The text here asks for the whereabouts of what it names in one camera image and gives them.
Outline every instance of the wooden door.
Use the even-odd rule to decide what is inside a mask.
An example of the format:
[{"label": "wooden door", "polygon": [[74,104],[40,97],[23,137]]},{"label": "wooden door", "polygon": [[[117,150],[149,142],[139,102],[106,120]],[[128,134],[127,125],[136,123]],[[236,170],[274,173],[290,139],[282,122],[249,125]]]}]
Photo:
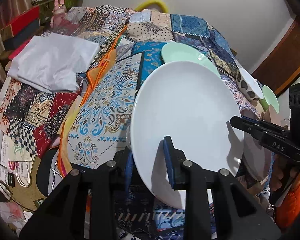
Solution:
[{"label": "wooden door", "polygon": [[294,21],[285,36],[252,76],[278,96],[300,76],[300,23]]}]

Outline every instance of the person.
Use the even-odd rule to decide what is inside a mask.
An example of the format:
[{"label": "person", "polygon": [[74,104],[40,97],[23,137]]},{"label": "person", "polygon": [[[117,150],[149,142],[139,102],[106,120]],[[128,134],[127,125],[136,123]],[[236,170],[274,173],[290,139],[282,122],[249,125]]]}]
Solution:
[{"label": "person", "polygon": [[[285,158],[275,155],[272,174],[270,178],[269,187],[272,191],[278,190],[282,185],[280,180],[283,178],[283,171]],[[291,177],[296,177],[291,185],[291,188],[283,200],[280,207],[276,208],[275,223],[282,230],[285,231],[295,220],[300,213],[300,173],[296,168],[290,171]]]}]

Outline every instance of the pink bunny figurine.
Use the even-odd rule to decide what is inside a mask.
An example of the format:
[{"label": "pink bunny figurine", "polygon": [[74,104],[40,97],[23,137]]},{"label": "pink bunny figurine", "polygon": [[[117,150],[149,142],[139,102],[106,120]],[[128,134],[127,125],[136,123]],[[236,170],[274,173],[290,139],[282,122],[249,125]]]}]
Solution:
[{"label": "pink bunny figurine", "polygon": [[62,18],[67,14],[66,9],[65,0],[60,0],[60,3],[58,0],[54,1],[53,16],[50,21],[51,28],[57,27],[61,23]]}]

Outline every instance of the mint green plate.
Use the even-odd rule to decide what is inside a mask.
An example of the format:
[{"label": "mint green plate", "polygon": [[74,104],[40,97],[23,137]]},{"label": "mint green plate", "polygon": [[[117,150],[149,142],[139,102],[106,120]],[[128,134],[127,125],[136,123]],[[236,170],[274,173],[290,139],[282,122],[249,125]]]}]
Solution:
[{"label": "mint green plate", "polygon": [[161,55],[165,63],[172,61],[195,62],[206,67],[221,78],[215,65],[204,54],[186,44],[169,42],[162,47]]},{"label": "mint green plate", "polygon": [[260,104],[262,105],[263,110],[268,110],[269,105],[272,105],[277,114],[279,113],[279,102],[277,97],[273,93],[270,87],[263,86],[262,87],[263,99],[260,99]]}]

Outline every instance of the metal bolt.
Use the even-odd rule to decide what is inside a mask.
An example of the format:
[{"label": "metal bolt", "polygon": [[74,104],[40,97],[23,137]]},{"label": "metal bolt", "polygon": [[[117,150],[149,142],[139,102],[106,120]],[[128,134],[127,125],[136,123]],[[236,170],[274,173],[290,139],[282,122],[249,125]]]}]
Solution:
[{"label": "metal bolt", "polygon": [[185,161],[183,161],[183,165],[186,166],[186,167],[191,167],[192,166],[192,161],[185,160]]},{"label": "metal bolt", "polygon": [[228,176],[230,174],[230,172],[227,170],[227,169],[221,169],[220,170],[220,173],[223,175],[223,176]]},{"label": "metal bolt", "polygon": [[74,169],[74,170],[70,171],[70,174],[71,174],[72,176],[77,176],[77,175],[79,174],[79,170]]},{"label": "metal bolt", "polygon": [[109,167],[113,167],[115,166],[117,163],[115,161],[107,161],[107,166]]}]

